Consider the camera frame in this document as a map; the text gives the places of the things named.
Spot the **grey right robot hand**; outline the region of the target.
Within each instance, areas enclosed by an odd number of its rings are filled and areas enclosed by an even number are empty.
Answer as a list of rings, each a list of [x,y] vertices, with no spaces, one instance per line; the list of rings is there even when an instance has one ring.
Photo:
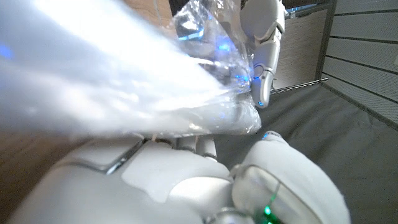
[[[9,223],[349,223],[333,181],[274,131],[229,169],[274,92],[281,1],[189,1],[173,40],[122,1],[1,2],[1,127],[86,143]]]

